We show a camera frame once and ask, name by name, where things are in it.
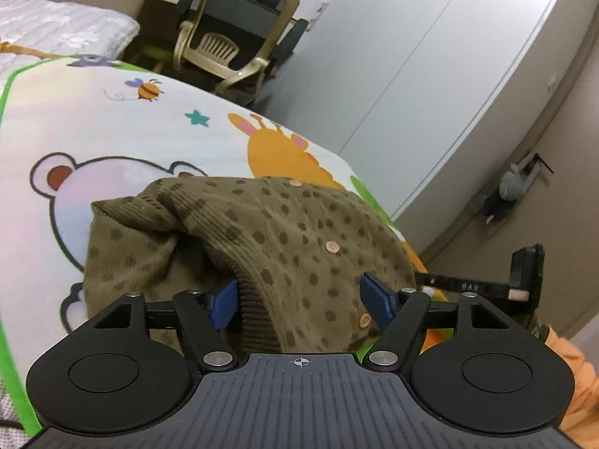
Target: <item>children's bedsheet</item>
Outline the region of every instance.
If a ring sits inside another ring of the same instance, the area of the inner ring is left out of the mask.
[[[0,375],[30,435],[38,425],[22,381],[86,319],[76,285],[92,201],[136,195],[162,177],[271,175],[344,187],[392,225],[339,156],[176,80],[88,64],[21,68],[0,100]]]

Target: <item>metal screw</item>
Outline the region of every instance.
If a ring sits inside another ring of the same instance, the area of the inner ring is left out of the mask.
[[[224,366],[233,361],[233,356],[225,351],[212,351],[204,356],[204,362],[210,366]]]
[[[375,351],[368,357],[371,363],[379,366],[391,366],[397,363],[397,355],[391,351]]]

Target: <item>white quilt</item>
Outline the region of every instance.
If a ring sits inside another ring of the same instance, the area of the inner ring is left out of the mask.
[[[0,42],[53,54],[118,58],[139,32],[127,15],[72,2],[0,0]],[[38,62],[29,55],[0,54],[0,92],[10,73]]]

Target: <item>cartoon giraffe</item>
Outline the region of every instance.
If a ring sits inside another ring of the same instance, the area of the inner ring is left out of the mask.
[[[250,137],[247,162],[254,177],[290,177],[317,186],[343,189],[341,184],[333,180],[331,173],[305,151],[308,148],[307,140],[295,133],[287,137],[280,125],[275,123],[276,130],[273,130],[264,124],[260,115],[250,116],[259,123],[259,128],[235,113],[229,113],[228,118]]]

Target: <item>cartoon bee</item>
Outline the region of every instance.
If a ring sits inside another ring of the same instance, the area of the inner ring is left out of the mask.
[[[157,99],[158,95],[161,92],[164,92],[160,90],[157,84],[162,83],[157,79],[150,79],[148,82],[144,82],[144,80],[140,79],[139,77],[133,80],[125,81],[125,85],[129,86],[130,88],[137,88],[137,99],[147,99],[148,101]]]

